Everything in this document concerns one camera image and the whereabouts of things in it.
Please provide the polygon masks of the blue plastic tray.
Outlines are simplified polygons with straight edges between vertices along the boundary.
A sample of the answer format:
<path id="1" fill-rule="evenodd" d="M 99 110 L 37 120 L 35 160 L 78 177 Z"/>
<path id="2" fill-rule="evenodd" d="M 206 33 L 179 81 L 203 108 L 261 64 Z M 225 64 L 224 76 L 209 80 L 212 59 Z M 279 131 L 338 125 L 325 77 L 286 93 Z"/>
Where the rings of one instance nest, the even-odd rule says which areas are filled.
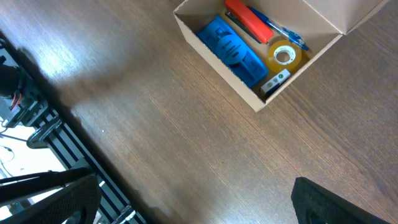
<path id="1" fill-rule="evenodd" d="M 197 36 L 249 88 L 268 75 L 262 60 L 220 16 L 198 31 Z"/>

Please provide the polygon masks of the orange black stapler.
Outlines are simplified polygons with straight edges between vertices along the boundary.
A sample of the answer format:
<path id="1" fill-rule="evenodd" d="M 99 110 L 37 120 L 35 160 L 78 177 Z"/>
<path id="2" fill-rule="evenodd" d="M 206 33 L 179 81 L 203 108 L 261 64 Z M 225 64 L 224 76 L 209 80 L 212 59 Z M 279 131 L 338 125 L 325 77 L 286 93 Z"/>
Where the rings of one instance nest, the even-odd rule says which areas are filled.
<path id="1" fill-rule="evenodd" d="M 224 4 L 261 43 L 268 43 L 274 36 L 273 31 L 241 0 L 224 0 Z"/>

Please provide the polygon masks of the yellow clear tape roll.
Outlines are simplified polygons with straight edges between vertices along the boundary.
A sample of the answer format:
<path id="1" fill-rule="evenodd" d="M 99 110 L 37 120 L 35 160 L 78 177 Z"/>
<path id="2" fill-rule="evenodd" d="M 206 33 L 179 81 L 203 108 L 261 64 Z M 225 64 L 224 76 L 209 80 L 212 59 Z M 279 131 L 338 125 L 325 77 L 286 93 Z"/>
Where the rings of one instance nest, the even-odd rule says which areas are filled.
<path id="1" fill-rule="evenodd" d="M 288 40 L 280 40 L 273 43 L 266 57 L 267 67 L 274 73 L 287 69 L 295 73 L 299 69 L 302 60 L 302 50 Z"/>

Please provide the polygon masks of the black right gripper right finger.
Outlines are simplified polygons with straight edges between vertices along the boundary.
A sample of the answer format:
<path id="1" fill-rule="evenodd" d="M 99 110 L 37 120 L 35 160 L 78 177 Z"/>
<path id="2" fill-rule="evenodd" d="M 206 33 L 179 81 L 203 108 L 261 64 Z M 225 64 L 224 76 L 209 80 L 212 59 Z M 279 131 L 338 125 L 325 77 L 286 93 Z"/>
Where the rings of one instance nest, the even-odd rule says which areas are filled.
<path id="1" fill-rule="evenodd" d="M 388 224 L 306 177 L 297 177 L 291 201 L 299 224 Z"/>

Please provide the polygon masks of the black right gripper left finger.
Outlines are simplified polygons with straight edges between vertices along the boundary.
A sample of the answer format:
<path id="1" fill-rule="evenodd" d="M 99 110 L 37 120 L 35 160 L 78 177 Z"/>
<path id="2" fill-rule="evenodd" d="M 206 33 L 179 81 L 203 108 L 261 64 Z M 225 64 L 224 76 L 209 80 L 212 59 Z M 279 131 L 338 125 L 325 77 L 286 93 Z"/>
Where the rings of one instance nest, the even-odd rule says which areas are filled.
<path id="1" fill-rule="evenodd" d="M 3 224 L 92 224 L 101 201 L 95 176 L 88 175 L 27 209 L 2 220 Z"/>

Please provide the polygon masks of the blue ballpoint pen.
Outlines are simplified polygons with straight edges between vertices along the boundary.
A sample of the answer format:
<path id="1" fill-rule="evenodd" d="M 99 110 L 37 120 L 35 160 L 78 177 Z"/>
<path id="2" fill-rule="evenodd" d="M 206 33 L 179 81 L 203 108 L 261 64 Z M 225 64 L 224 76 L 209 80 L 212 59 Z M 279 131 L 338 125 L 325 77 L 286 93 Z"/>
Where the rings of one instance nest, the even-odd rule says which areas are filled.
<path id="1" fill-rule="evenodd" d="M 263 23 L 265 23 L 267 26 L 269 26 L 270 28 L 274 29 L 278 34 L 284 36 L 287 38 L 287 40 L 289 40 L 291 43 L 297 45 L 298 47 L 300 47 L 301 49 L 308 51 L 309 48 L 306 45 L 306 43 L 304 42 L 304 40 L 301 38 L 301 36 L 299 36 L 298 34 L 296 34 L 295 32 L 282 27 L 280 25 L 278 25 L 276 22 L 274 22 L 273 20 L 271 20 L 270 18 L 268 18 L 265 14 L 259 12 L 257 9 L 248 6 L 248 8 L 251 10 L 251 12 L 253 12 Z"/>

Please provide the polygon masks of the cardboard box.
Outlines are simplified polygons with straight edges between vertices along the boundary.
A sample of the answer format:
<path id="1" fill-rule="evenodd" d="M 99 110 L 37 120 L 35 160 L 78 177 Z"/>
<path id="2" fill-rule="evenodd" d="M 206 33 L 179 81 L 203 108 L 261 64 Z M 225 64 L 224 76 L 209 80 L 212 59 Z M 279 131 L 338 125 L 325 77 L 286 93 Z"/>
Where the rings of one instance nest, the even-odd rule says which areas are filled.
<path id="1" fill-rule="evenodd" d="M 271 96 L 265 96 L 260 88 L 278 73 L 266 65 L 270 46 L 286 37 L 270 28 L 274 36 L 268 43 L 261 43 L 229 11 L 224 0 L 184 1 L 174 10 L 174 16 L 186 41 L 220 74 L 220 76 L 255 111 L 263 109 L 288 84 L 296 79 L 318 57 L 326 52 L 342 36 L 368 20 L 384 5 L 383 0 L 250 0 L 245 5 L 257 9 L 278 25 L 285 27 L 304 40 L 309 50 L 302 50 L 302 60 L 295 73 Z M 267 67 L 269 73 L 256 86 L 249 88 L 242 82 L 197 36 L 216 16 L 220 16 L 245 41 Z"/>

